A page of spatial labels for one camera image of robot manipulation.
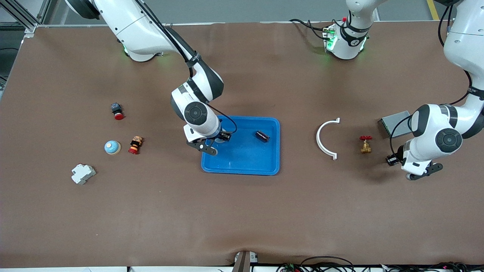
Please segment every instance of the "dark cylindrical object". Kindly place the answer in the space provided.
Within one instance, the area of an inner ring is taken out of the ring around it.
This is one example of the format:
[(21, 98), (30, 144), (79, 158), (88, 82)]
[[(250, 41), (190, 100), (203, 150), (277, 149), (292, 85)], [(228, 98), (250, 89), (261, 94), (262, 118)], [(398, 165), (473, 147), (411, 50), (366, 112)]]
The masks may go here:
[(267, 143), (269, 141), (269, 139), (270, 139), (269, 136), (267, 136), (265, 133), (263, 133), (260, 130), (257, 130), (256, 137), (257, 137), (257, 139), (263, 141), (264, 143)]

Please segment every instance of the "black bracket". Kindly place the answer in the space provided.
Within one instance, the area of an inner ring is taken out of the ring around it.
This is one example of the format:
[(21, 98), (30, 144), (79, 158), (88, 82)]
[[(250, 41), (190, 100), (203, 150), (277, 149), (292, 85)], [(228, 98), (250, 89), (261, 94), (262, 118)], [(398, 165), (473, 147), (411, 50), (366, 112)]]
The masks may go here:
[(221, 139), (224, 142), (230, 141), (230, 138), (232, 138), (232, 133), (227, 133), (225, 131), (220, 131), (220, 133), (216, 137), (217, 139)]
[(203, 139), (203, 140), (198, 141), (198, 142), (193, 142), (193, 143), (186, 141), (186, 144), (188, 146), (195, 148), (196, 150), (198, 150), (200, 152), (205, 152), (208, 155), (211, 155), (211, 156), (217, 155), (217, 153), (218, 153), (217, 149), (213, 148), (211, 144), (206, 145), (205, 141), (206, 141), (206, 139)]
[(418, 179), (421, 179), (423, 177), (428, 177), (430, 175), (432, 175), (433, 173), (435, 172), (439, 172), (440, 170), (444, 169), (444, 166), (442, 164), (432, 164), (430, 163), (429, 166), (427, 166), (427, 168), (425, 169), (425, 173), (421, 176), (417, 176), (417, 175), (414, 175), (414, 174), (408, 174), (407, 175), (407, 179), (409, 181), (416, 181)]
[(389, 166), (395, 166), (399, 163), (398, 159), (393, 155), (387, 156), (385, 161), (388, 163)]

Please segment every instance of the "blue round button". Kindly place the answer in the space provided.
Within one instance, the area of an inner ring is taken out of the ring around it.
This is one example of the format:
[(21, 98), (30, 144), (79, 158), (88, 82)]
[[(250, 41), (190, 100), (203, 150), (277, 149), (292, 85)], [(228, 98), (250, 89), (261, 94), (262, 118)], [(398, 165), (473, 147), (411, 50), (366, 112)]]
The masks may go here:
[(109, 155), (114, 155), (121, 150), (121, 145), (117, 141), (108, 141), (104, 145), (104, 151)]

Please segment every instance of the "red button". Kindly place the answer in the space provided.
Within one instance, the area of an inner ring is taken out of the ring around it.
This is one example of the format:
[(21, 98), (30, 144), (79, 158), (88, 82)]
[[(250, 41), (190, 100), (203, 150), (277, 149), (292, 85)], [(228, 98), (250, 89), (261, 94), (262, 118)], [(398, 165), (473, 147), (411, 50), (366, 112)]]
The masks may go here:
[(114, 119), (116, 119), (116, 120), (123, 120), (123, 118), (124, 118), (124, 115), (122, 113), (118, 112), (118, 113), (114, 114)]

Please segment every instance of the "electrical wire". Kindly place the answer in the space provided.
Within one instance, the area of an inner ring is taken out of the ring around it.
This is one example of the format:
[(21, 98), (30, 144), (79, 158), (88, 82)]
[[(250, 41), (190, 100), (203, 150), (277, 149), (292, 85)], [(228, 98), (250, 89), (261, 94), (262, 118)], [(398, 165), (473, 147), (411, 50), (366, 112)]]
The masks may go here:
[(331, 22), (332, 22), (333, 24), (335, 24), (335, 25), (339, 26), (339, 27), (340, 27), (340, 28), (342, 28), (342, 29), (347, 28), (347, 27), (345, 27), (344, 25), (340, 25), (340, 24), (338, 24), (338, 22), (336, 22), (336, 20), (335, 20), (335, 19), (331, 20)]
[[(353, 265), (352, 262), (348, 261), (347, 259), (344, 259), (344, 258), (340, 258), (340, 257), (334, 257), (334, 256), (315, 256), (315, 257), (309, 257), (309, 258), (306, 258), (304, 259), (301, 264), (299, 266), (303, 266), (303, 264), (309, 260), (313, 260), (313, 259), (338, 259), (338, 260), (342, 260), (344, 262), (347, 262), (349, 264), (349, 268), (351, 269), (352, 272), (355, 272), (355, 266)], [(348, 267), (348, 265), (341, 265), (341, 264), (338, 264), (338, 263), (334, 263), (334, 262), (320, 262), (320, 263), (317, 263), (313, 266), (310, 266), (312, 267), (313, 269), (315, 267), (321, 267), (322, 265), (325, 265), (325, 266), (328, 266), (328, 268), (326, 268), (324, 271), (330, 269), (330, 268), (334, 268), (336, 270), (338, 270), (339, 272), (343, 272), (341, 271), (339, 268), (343, 268), (345, 271), (346, 271), (346, 267)]]
[(468, 92), (466, 92), (466, 94), (464, 94), (464, 96), (462, 96), (462, 97), (461, 97), (461, 98), (459, 98), (458, 100), (456, 100), (456, 101), (454, 101), (454, 102), (450, 103), (449, 105), (454, 105), (454, 104), (457, 104), (457, 103), (461, 102), (462, 100), (464, 100), (464, 98), (466, 98), (466, 97), (467, 97), (467, 95), (468, 95), (468, 94), (469, 94), (469, 93), (468, 93)]
[(422, 267), (422, 266), (415, 266), (415, 265), (408, 265), (408, 266), (397, 266), (397, 265), (389, 265), (387, 272), (438, 272), (440, 269), (450, 269), (453, 272), (470, 272), (467, 269), (465, 264), (462, 263), (440, 263), (437, 265), (432, 265), (429, 267)]
[(306, 269), (306, 267), (304, 267), (304, 266), (299, 266), (299, 265), (297, 265), (297, 264), (293, 264), (293, 266), (294, 266), (294, 268), (296, 268), (296, 269), (297, 269), (297, 270), (299, 270), (300, 272), (304, 272), (304, 271), (309, 272), (309, 270), (308, 270), (308, 269)]
[(318, 30), (318, 31), (323, 31), (322, 28), (315, 28), (315, 27), (311, 27), (310, 25), (304, 23), (303, 21), (299, 20), (299, 19), (291, 19), (289, 20), (289, 22), (298, 22), (298, 23), (301, 23), (303, 26), (307, 27), (307, 28), (314, 28), (314, 30)]
[(283, 267), (283, 266), (284, 266), (284, 264), (281, 264), (281, 265), (280, 265), (280, 266), (279, 266), (279, 267), (278, 267), (278, 268), (275, 270), (275, 272), (279, 272), (279, 269), (281, 269), (281, 267)]
[(407, 117), (403, 118), (403, 119), (402, 119), (400, 122), (398, 122), (398, 124), (397, 124), (397, 125), (396, 125), (396, 126), (393, 128), (392, 134), (390, 134), (390, 149), (392, 150), (392, 155), (393, 155), (393, 156), (394, 156), (394, 157), (395, 157), (395, 158), (396, 158), (396, 159), (397, 159), (397, 160), (398, 160), (398, 161), (399, 161), (401, 164), (403, 164), (403, 162), (402, 162), (402, 161), (401, 161), (401, 160), (400, 160), (400, 159), (399, 159), (399, 158), (396, 156), (395, 151), (393, 150), (393, 145), (392, 145), (393, 134), (395, 133), (396, 128), (397, 128), (397, 127), (398, 127), (398, 126), (399, 126), (401, 123), (403, 123), (403, 121), (405, 121), (405, 120), (409, 119), (409, 118), (410, 118), (410, 117), (412, 117), (412, 116), (413, 116), (413, 114), (412, 114), (412, 115), (410, 115), (410, 116), (407, 116)]
[(451, 8), (449, 9), (449, 15), (447, 16), (447, 28), (446, 28), (447, 32), (449, 31), (449, 26), (451, 24), (451, 14), (452, 14), (453, 8), (454, 8), (454, 5), (452, 5)]
[[(185, 53), (183, 52), (182, 48), (178, 44), (178, 42), (171, 36), (170, 32), (166, 30), (166, 28), (163, 26), (163, 24), (160, 22), (158, 17), (155, 15), (153, 10), (151, 10), (150, 6), (146, 2), (141, 3), (140, 0), (135, 0), (136, 3), (141, 7), (141, 9), (146, 13), (146, 15), (155, 23), (155, 25), (158, 26), (158, 28), (165, 34), (165, 36), (170, 40), (170, 42), (175, 46), (175, 48), (178, 50), (180, 55), (183, 57), (183, 60), (185, 63), (189, 61)], [(190, 77), (193, 77), (193, 68), (188, 68), (188, 71), (190, 72)]]
[(447, 14), (447, 12), (449, 11), (449, 7), (446, 7), (445, 8), (445, 11), (444, 11), (444, 14), (442, 14), (442, 17), (440, 18), (440, 22), (439, 22), (439, 30), (437, 32), (437, 35), (439, 36), (439, 42), (442, 46), (444, 46), (444, 41), (442, 40), (442, 33), (441, 33), (441, 28), (442, 28), (442, 22), (444, 21), (444, 17), (445, 15)]
[(307, 20), (307, 23), (309, 24), (309, 26), (311, 27), (311, 30), (313, 31), (314, 35), (316, 35), (316, 37), (318, 37), (319, 39), (323, 40), (323, 41), (329, 41), (330, 39), (329, 38), (325, 38), (323, 36), (319, 36), (316, 31), (314, 30), (313, 28), (313, 25), (311, 24), (311, 21), (310, 20)]
[(236, 133), (236, 132), (237, 132), (237, 129), (238, 129), (238, 127), (237, 127), (237, 123), (236, 123), (236, 122), (235, 122), (235, 121), (234, 121), (232, 118), (230, 118), (229, 116), (227, 116), (225, 113), (221, 112), (220, 110), (216, 109), (215, 107), (212, 107), (210, 104), (205, 104), (205, 105), (209, 106), (209, 107), (210, 107), (211, 109), (213, 109), (214, 111), (216, 111), (216, 112), (218, 112), (218, 113), (222, 114), (223, 116), (225, 116), (225, 118), (229, 119), (229, 120), (230, 120), (230, 121), (231, 121), (231, 122), (234, 124), (234, 126), (235, 126), (234, 131), (232, 131), (232, 132), (226, 132), (227, 134), (234, 134), (234, 133)]
[(303, 26), (307, 27), (307, 28), (310, 28), (314, 35), (316, 35), (316, 37), (318, 37), (319, 39), (321, 40), (324, 40), (324, 41), (329, 41), (329, 38), (325, 38), (323, 36), (320, 36), (316, 33), (316, 31), (324, 31), (324, 28), (315, 28), (313, 27), (313, 24), (311, 24), (311, 20), (307, 20), (307, 23), (304, 23), (303, 21), (299, 20), (299, 19), (291, 19), (289, 20), (289, 22), (299, 22), (301, 23)]

